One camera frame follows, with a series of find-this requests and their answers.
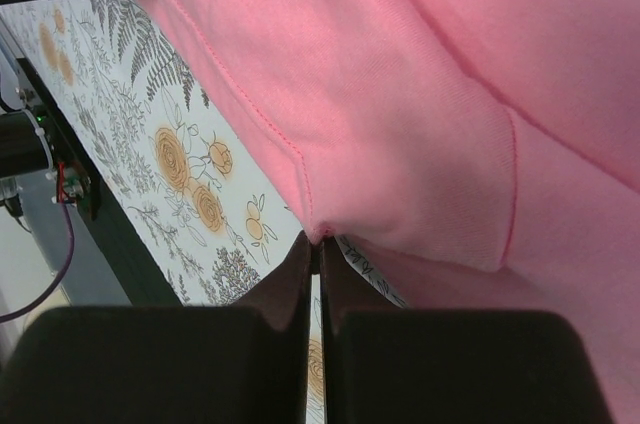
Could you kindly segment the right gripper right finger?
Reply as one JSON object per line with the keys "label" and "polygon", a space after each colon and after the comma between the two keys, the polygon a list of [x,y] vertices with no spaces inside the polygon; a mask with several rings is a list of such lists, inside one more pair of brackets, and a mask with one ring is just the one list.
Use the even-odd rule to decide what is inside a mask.
{"label": "right gripper right finger", "polygon": [[410,310],[327,240],[319,258],[330,423],[609,423],[583,343],[562,317]]}

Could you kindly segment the pink t shirt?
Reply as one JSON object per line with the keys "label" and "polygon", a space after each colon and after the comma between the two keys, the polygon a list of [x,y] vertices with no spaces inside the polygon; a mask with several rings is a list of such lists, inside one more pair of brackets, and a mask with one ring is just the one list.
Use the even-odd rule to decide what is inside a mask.
{"label": "pink t shirt", "polygon": [[639,0],[137,0],[307,236],[531,308],[639,419]]}

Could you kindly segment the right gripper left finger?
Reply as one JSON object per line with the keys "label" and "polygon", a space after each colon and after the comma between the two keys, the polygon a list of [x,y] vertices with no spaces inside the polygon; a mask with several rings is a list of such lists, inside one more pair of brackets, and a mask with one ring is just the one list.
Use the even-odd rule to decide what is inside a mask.
{"label": "right gripper left finger", "polygon": [[60,307],[1,374],[5,423],[301,423],[312,247],[233,304]]}

